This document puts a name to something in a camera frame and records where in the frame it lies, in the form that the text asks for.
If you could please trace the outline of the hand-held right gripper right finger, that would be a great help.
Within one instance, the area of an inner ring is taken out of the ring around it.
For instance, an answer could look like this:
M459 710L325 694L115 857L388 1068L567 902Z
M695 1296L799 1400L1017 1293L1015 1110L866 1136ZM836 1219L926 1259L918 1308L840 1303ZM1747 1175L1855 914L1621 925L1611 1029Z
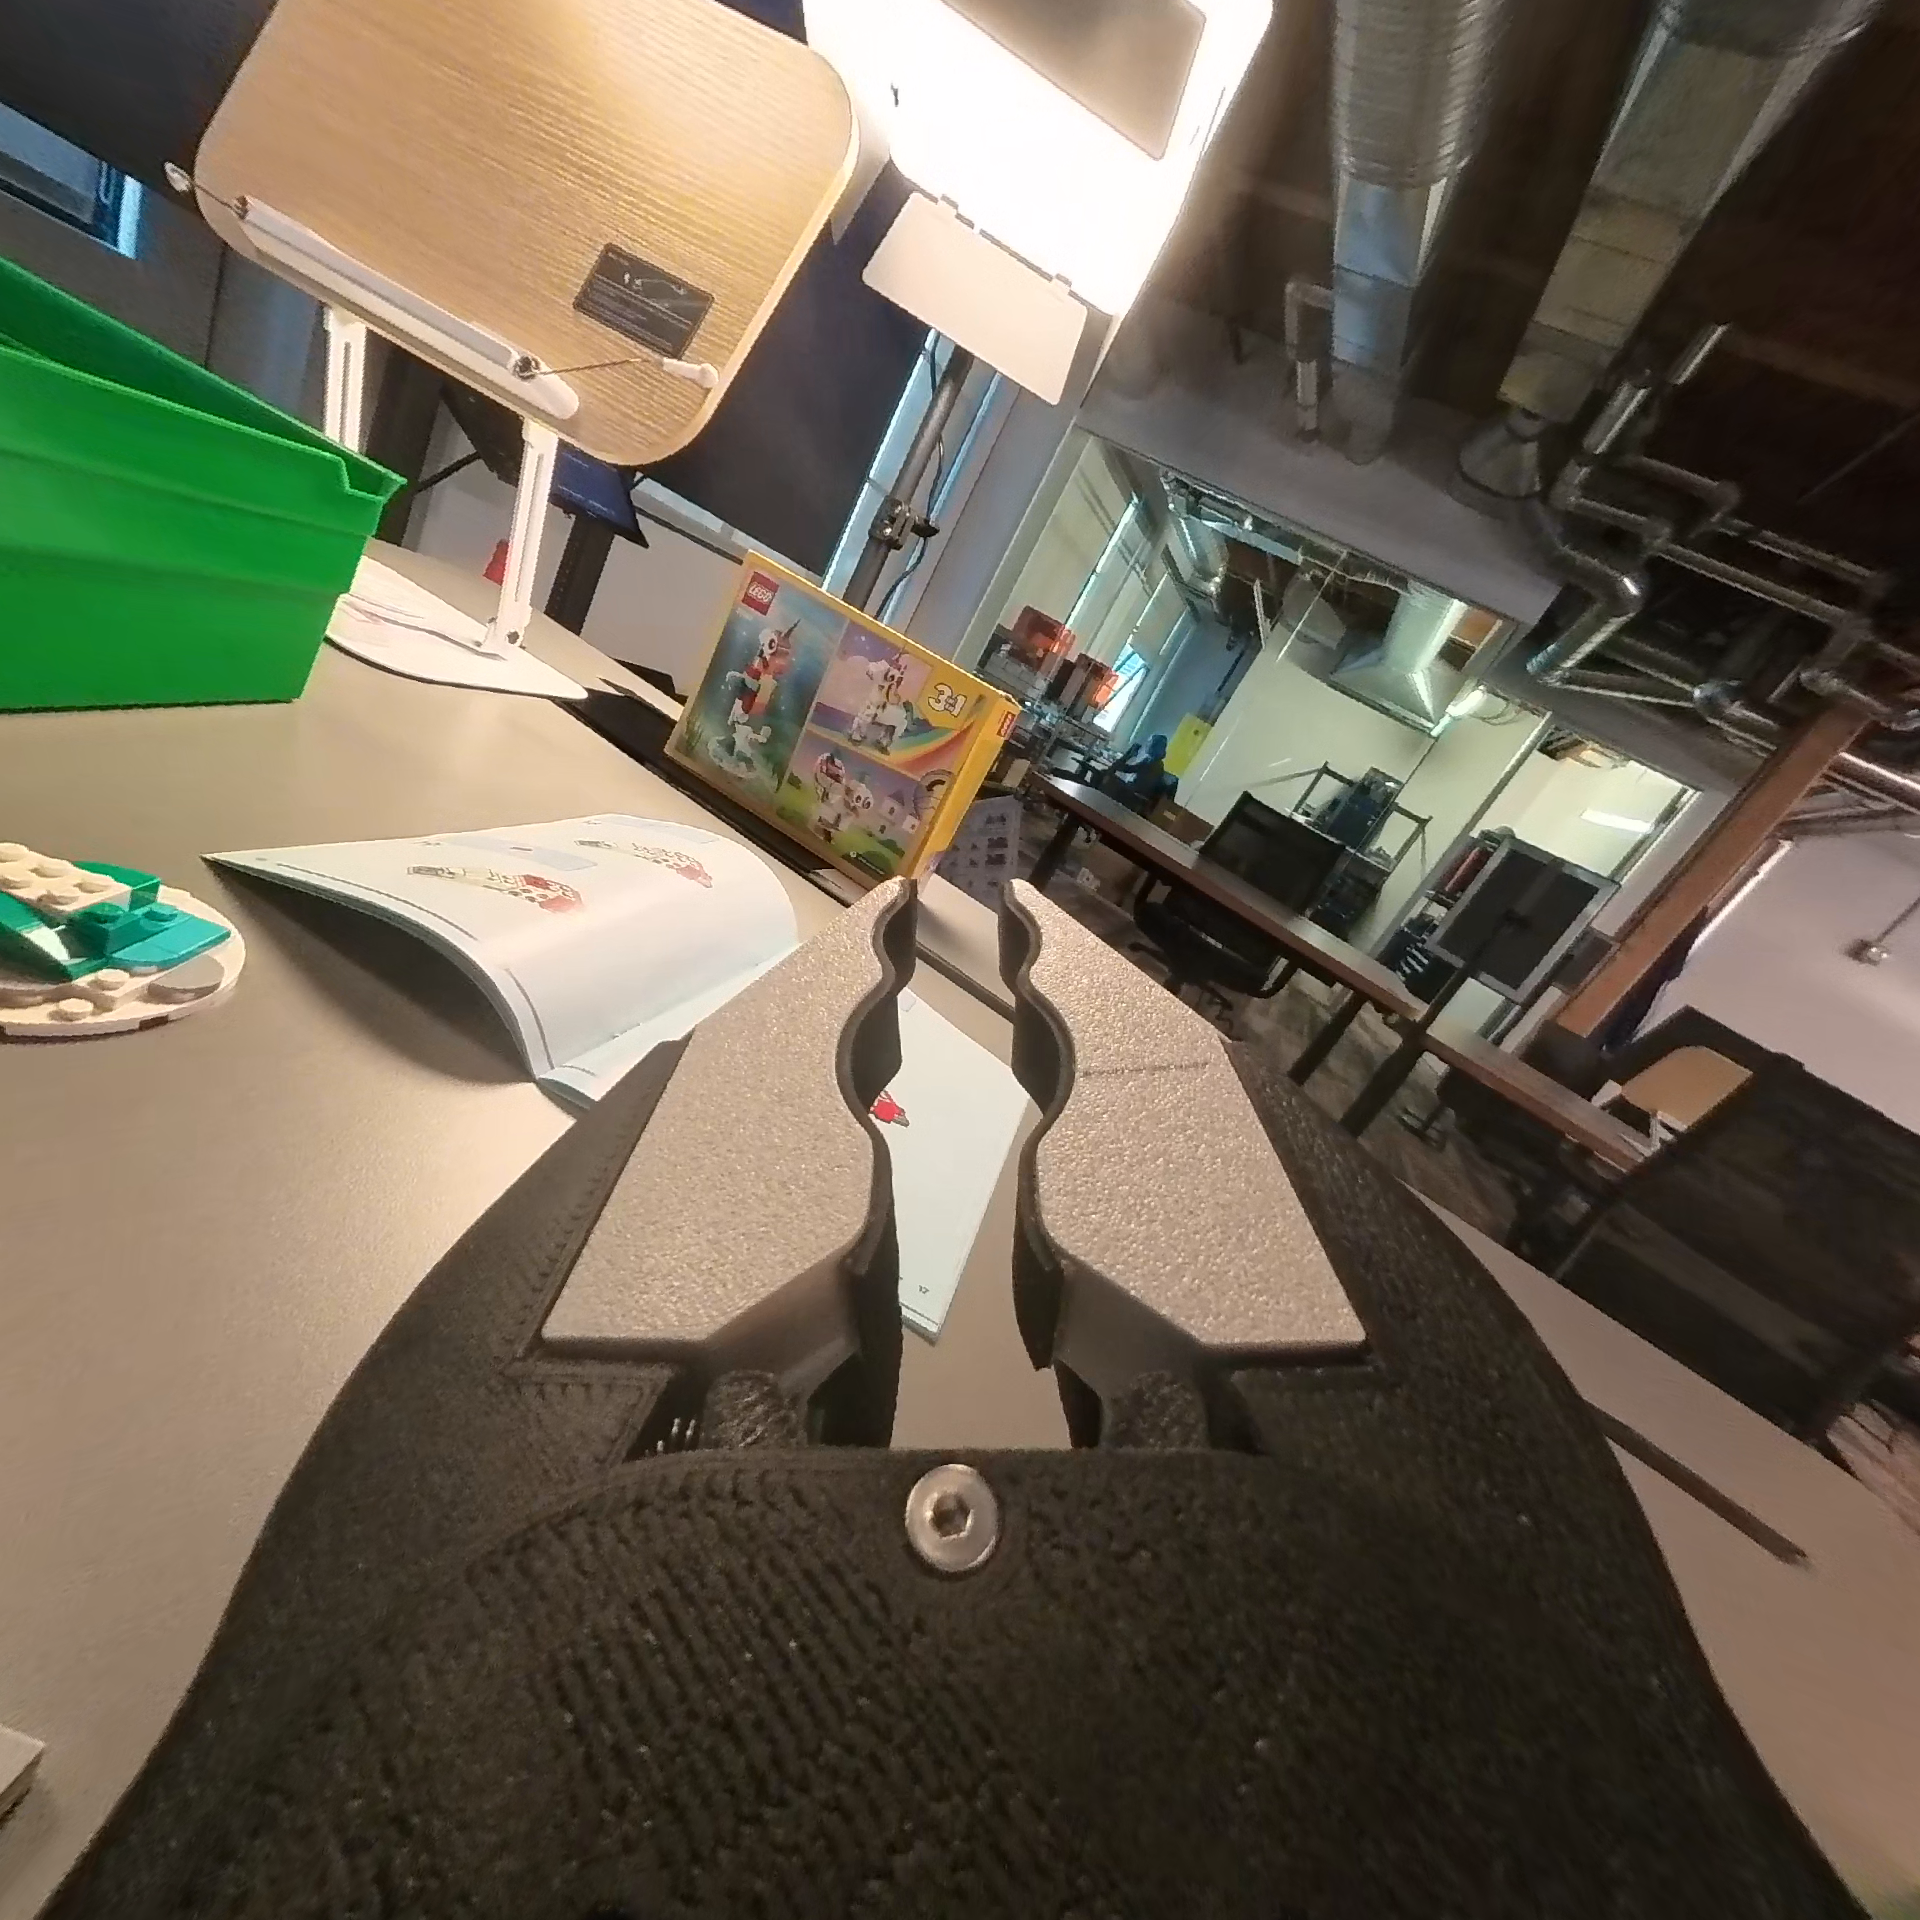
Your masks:
M1229 1044L1033 885L998 909L1011 1070L1039 1108L1015 1321L1069 1372L1356 1363L1369 1344Z

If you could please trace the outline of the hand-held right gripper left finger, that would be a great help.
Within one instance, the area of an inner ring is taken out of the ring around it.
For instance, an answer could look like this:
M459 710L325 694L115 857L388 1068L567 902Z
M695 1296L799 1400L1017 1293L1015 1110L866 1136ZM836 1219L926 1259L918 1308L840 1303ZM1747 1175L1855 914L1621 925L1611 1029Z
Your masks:
M891 1156L918 889L891 879L687 1040L567 1273L556 1351L900 1351Z

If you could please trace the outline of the colourful yellow lego box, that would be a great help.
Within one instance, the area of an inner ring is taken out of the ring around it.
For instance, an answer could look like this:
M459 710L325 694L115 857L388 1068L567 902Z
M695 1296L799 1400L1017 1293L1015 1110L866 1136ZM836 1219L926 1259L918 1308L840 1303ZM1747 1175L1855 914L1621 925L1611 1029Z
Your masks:
M846 875L926 875L1019 707L786 563L747 554L664 758Z

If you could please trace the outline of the round white and teal lego base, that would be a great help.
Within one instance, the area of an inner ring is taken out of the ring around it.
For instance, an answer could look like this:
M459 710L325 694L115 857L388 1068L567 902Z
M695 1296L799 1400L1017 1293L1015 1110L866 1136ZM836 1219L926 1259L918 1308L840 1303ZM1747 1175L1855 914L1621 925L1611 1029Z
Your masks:
M221 1006L244 934L139 867L3 842L3 1040L131 1036Z

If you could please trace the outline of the open light blue instruction booklet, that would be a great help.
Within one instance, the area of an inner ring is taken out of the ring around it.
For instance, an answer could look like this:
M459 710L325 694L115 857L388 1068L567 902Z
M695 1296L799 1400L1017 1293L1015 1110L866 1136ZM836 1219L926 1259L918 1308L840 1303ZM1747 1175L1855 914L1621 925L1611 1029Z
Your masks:
M441 948L492 997L532 1078L587 1108L799 944L771 867L716 831L593 815L208 854ZM1027 1108L1011 1068L915 993L872 1120L891 1153L900 1308L941 1340Z

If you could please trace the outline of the long wooden desk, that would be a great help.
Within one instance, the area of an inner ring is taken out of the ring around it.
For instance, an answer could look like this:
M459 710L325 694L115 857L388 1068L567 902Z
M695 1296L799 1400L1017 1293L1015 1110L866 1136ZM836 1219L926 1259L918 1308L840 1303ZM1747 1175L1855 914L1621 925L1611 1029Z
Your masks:
M1334 1010L1320 1036L1296 1058L1289 1078L1298 1086L1330 1060L1332 1049L1352 1030L1361 1006L1376 1006L1400 1033L1393 1053L1361 1085L1353 1102L1337 1120L1340 1129L1353 1140L1385 1113L1392 1097L1408 1085L1412 1068L1424 1058L1436 1058L1481 1093L1496 1096L1508 1108L1544 1124L1553 1140L1571 1144L1596 1165L1613 1173L1629 1173L1652 1153L1646 1136L1627 1126L1617 1116L1593 1105L1589 1097L1557 1085L1544 1070L1520 1060L1513 1053L1481 1040L1463 1020L1443 1012L1444 997L1415 1005L1400 976L1358 948L1337 941L1317 928L1308 917L1281 909L1257 893L1246 879L1181 845L1146 818L1130 811L1118 802L1079 779L1054 779L1033 774L1031 791L1059 818L1059 829L1046 842L1033 867L1033 886L1049 886L1069 854L1077 833L1093 833L1122 853L1142 874L1168 885L1184 885L1221 906L1236 925L1257 932L1281 948L1285 958L1337 989L1348 998Z

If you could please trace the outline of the black monitor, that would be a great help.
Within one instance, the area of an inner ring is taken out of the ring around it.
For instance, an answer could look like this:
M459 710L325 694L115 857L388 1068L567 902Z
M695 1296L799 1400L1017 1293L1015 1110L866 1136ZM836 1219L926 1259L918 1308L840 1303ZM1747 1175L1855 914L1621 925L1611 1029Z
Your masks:
M1613 875L1497 829L1465 889L1432 930L1427 957L1463 986L1523 1001L1616 894Z

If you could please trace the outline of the black mesh office chair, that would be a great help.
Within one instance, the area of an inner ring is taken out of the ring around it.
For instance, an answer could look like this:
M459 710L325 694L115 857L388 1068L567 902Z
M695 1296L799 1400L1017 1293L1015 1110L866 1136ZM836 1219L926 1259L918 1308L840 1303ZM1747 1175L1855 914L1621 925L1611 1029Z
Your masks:
M1819 1452L1918 1337L1918 1139L1770 1054L1549 1277Z

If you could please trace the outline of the green stacked plastic bins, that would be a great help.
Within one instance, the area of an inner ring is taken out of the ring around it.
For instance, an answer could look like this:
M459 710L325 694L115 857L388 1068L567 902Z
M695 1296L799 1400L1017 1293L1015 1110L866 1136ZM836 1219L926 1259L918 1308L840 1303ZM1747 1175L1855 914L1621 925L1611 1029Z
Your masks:
M3 264L3 710L293 703L397 488Z

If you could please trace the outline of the bright white light panel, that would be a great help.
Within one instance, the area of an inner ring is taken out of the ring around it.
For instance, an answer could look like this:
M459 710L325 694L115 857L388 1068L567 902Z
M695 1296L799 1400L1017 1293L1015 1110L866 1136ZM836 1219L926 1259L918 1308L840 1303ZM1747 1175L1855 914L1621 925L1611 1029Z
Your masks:
M1057 405L1122 320L1269 29L1269 2L806 2L851 96L836 232L888 177L863 280Z

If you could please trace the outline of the wooden book stand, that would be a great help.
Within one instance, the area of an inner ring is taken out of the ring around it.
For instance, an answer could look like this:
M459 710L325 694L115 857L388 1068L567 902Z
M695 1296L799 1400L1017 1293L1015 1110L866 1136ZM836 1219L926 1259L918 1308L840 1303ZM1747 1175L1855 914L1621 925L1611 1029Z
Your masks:
M167 184L324 303L334 443L362 443L370 336L520 432L492 618L365 559L328 644L410 681L580 703L525 650L561 447L616 468L682 452L856 149L836 66L722 2L274 2Z

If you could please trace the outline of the wooden support post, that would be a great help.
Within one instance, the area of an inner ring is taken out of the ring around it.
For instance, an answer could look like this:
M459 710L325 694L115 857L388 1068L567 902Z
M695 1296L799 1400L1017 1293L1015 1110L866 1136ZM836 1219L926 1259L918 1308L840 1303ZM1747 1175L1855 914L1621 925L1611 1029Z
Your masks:
M1616 948L1553 1012L1553 1025L1592 1040L1663 958L1672 944L1720 906L1778 835L1783 818L1875 723L1860 707L1827 705L1796 721L1715 815L1703 835L1660 875L1621 928Z

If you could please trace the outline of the silver round ventilation duct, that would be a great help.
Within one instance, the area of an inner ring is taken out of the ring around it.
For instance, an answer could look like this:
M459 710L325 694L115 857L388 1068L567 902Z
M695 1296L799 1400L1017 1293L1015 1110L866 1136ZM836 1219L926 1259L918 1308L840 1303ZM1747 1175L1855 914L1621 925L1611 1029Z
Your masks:
M1491 100L1507 2L1334 2L1330 45L1330 397L1376 462L1405 393L1412 309Z

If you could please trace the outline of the rectangular metal duct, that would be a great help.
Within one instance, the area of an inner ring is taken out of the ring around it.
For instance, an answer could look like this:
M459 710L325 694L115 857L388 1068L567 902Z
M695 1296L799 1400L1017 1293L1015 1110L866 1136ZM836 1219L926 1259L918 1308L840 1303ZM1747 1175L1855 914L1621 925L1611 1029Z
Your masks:
M1568 424L1811 84L1824 2L1656 2L1501 397Z

